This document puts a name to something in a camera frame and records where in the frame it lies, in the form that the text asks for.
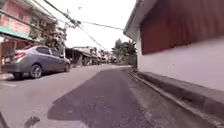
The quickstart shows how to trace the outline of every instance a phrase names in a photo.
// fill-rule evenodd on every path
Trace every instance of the parked vehicle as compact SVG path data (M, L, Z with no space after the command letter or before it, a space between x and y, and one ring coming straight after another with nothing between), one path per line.
M32 46L16 50L4 57L3 72L12 73L16 79L24 73L36 79L44 72L66 71L70 69L70 61L65 59L58 51L45 46Z

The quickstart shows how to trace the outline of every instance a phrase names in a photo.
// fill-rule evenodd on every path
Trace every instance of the car bumper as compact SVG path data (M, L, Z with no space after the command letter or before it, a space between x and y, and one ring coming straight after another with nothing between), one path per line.
M23 72L21 66L17 63L4 64L1 69L6 73Z

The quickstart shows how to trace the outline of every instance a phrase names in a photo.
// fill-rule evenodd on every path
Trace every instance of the road marking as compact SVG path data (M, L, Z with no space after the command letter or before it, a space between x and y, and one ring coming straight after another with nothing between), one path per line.
M16 87L17 85L15 84L10 84L10 83L0 83L2 86L7 86L7 87Z

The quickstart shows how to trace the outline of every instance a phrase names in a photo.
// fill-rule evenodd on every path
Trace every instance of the street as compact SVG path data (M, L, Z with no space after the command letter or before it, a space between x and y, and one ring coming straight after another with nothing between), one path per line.
M114 65L71 69L0 83L0 111L10 128L211 128Z

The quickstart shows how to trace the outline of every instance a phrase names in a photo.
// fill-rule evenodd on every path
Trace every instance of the white wall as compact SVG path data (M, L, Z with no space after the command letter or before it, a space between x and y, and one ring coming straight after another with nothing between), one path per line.
M224 91L224 38L142 55L138 33L138 69Z

